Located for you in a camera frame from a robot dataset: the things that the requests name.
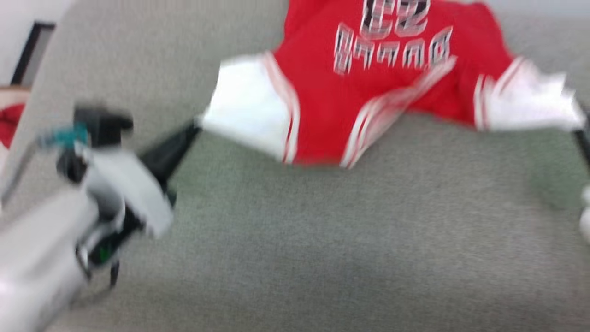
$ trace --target black frame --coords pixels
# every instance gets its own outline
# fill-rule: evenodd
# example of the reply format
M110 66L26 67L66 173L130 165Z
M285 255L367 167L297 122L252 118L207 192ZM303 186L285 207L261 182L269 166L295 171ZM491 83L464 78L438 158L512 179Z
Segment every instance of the black frame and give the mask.
M31 61L31 57L33 51L35 50L35 46L37 45L37 41L39 40L39 35L41 35L41 31L54 29L55 23L35 22L33 24L33 28L29 34L29 39L27 39L25 48L22 51L21 59L18 60L17 68L15 69L14 75L12 76L12 81L10 82L11 85L20 85L22 83L22 79L25 76L29 62Z

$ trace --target black and white lettering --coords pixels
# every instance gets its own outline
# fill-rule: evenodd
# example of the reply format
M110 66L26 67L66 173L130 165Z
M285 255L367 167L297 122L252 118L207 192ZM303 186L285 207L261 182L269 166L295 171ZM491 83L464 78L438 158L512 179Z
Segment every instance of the black and white lettering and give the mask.
M360 34L369 40L383 39L391 33L394 23L385 19L385 15L393 15L396 0L365 0L363 20Z
M363 58L364 69L371 66L373 53L375 52L375 43L362 37L356 37L355 50L353 56L355 59Z
M336 74L344 75L350 72L354 37L353 29L347 27L344 23L338 25L336 46L334 48L334 72Z
M409 41L404 49L404 68L410 68L414 63L414 68L421 69L424 67L424 40L416 39Z
M451 35L453 27L448 27L432 38L429 48L430 66L434 66L451 56Z
M426 29L426 16L430 10L430 0L398 0L398 19L395 34L400 37L414 37Z
M377 49L377 62L386 61L387 66L393 67L397 62L399 54L399 41L381 43Z

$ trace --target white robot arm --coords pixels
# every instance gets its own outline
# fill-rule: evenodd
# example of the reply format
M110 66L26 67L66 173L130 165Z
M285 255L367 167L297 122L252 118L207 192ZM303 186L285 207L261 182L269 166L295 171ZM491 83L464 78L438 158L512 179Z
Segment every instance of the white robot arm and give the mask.
M97 269L111 267L115 285L119 252L129 238L157 238L172 224L175 196L166 182L200 131L190 123L137 157L120 146L130 119L77 109L74 121L75 129L44 136L35 148L64 147L58 169L77 186L0 229L2 332L43 331ZM3 204L21 173L4 190Z

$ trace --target red cloth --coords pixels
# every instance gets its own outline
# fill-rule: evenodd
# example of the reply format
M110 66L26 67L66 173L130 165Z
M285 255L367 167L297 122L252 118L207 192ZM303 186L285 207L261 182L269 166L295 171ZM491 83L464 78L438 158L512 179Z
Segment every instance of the red cloth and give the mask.
M24 109L25 104L17 104L0 110L0 142L8 149L12 145Z
M475 126L479 80L513 62L484 4L291 0L284 34L273 54L299 99L300 164L362 154L406 108Z

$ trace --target red fabric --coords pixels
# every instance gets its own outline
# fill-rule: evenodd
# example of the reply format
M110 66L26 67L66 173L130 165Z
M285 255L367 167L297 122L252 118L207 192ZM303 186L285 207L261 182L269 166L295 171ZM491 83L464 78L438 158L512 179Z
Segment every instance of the red fabric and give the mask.
M0 142L8 149L12 145L24 109L25 104L17 104L0 110Z
M408 35L403 24L397 24L405 12L398 12L401 4L409 5L404 7L409 12L415 10L413 18L418 25L424 24L423 31ZM374 18L372 24L364 24L371 22L367 17ZM379 34L379 28L387 24L391 24L391 31ZM455 68L428 93L403 106L473 126L473 93L479 76L485 74L497 80L513 61L504 46L500 27L485 5L443 0L291 0L285 39L273 54L299 98L294 162L339 163L359 111L377 96L413 86L435 62L429 61L428 51L433 37L447 28L453 30L450 52L445 54L457 57ZM337 54L351 54L347 53L349 44L338 43L339 36L343 36L338 31L353 38L352 55L342 56L344 60L340 62L346 64L348 58L349 68L335 65ZM405 47L420 41L425 45L424 61L404 64ZM395 62L389 65L387 56L379 61L379 48L384 50L395 42L400 46ZM360 52L355 57L355 46L363 43L373 45L373 53L364 57Z

